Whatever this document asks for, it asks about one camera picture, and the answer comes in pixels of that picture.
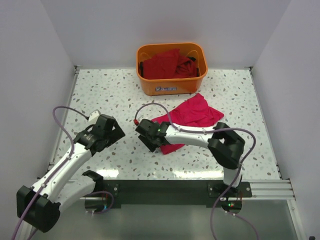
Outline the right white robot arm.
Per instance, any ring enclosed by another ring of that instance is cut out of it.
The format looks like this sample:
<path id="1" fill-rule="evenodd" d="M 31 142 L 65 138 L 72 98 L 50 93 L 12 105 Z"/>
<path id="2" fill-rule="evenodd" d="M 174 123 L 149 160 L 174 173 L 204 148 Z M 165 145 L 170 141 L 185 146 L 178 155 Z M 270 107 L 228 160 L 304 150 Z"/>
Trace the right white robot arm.
<path id="1" fill-rule="evenodd" d="M 191 127 L 170 122 L 153 122 L 142 119 L 136 122 L 135 131 L 144 145 L 154 152 L 157 148 L 174 145 L 190 145 L 208 149 L 216 162 L 223 167 L 223 192 L 230 197 L 241 190 L 242 177 L 238 174 L 245 140 L 225 123 L 213 127 Z"/>

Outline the pink t shirt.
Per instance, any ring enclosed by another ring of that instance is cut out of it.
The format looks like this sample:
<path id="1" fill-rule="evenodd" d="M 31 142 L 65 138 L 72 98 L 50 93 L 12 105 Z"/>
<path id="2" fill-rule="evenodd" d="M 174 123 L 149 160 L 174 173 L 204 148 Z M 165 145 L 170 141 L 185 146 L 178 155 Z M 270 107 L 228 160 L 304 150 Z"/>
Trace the pink t shirt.
<path id="1" fill-rule="evenodd" d="M 209 106 L 200 93 L 172 109 L 169 114 L 174 124 L 187 127 L 210 127 L 225 116 L 222 112 Z"/>

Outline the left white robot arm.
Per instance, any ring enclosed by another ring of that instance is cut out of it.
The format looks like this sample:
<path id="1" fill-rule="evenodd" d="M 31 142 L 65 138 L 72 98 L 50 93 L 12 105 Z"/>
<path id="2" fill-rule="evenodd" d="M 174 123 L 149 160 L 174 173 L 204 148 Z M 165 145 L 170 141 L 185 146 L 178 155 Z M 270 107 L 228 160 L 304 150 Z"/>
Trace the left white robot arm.
<path id="1" fill-rule="evenodd" d="M 88 127 L 72 139 L 62 159 L 31 187 L 22 186 L 16 193 L 17 216 L 43 233 L 52 229 L 61 213 L 79 198 L 107 194 L 103 177 L 92 170 L 85 171 L 76 183 L 65 186 L 92 156 L 125 136 L 114 117 L 98 110 L 87 120 Z"/>

